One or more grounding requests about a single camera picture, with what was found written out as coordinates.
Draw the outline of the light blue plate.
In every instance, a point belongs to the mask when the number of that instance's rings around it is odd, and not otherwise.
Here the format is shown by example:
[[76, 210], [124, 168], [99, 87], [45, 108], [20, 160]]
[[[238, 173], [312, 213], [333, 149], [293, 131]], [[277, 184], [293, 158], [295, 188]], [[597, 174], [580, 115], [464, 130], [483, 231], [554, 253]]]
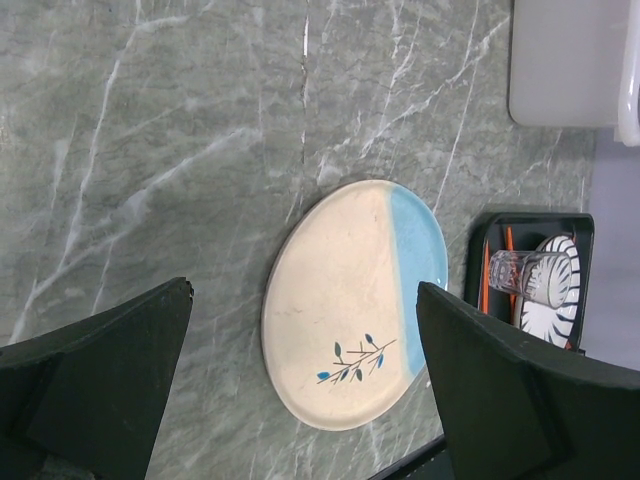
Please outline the light blue plate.
[[389, 410], [426, 365], [423, 282], [447, 287], [448, 255], [415, 193], [363, 180], [319, 201], [280, 250], [262, 308], [266, 369], [288, 411], [346, 431]]

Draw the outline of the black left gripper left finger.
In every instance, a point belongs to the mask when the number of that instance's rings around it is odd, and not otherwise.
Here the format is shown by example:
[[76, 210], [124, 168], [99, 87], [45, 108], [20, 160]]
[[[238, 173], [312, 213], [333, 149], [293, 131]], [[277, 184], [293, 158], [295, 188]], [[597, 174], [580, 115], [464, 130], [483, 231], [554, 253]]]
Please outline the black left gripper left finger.
[[176, 277], [117, 307], [1, 349], [1, 476], [47, 456], [101, 479], [145, 477], [194, 290]]

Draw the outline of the orange utensil under arm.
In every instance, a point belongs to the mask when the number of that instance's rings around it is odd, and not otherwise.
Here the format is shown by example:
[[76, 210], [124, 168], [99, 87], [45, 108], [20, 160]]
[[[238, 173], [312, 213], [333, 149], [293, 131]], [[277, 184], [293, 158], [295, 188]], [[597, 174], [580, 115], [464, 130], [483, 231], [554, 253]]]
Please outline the orange utensil under arm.
[[[507, 250], [512, 253], [515, 248], [514, 248], [514, 239], [513, 239], [513, 231], [512, 231], [512, 227], [510, 225], [506, 226], [505, 229], [505, 244], [506, 244], [506, 248]], [[509, 276], [510, 278], [513, 278], [514, 276], [514, 263], [513, 263], [513, 255], [510, 255], [508, 258], [509, 261]], [[512, 325], [515, 324], [515, 304], [516, 304], [516, 295], [513, 293], [509, 294], [509, 301], [510, 301], [510, 323]]]

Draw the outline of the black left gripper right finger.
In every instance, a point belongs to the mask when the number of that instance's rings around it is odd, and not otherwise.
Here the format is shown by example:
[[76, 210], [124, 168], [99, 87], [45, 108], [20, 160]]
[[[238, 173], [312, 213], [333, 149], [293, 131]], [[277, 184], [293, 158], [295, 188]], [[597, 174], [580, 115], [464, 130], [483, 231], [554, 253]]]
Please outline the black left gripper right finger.
[[636, 479], [639, 373], [422, 282], [417, 318], [458, 479]]

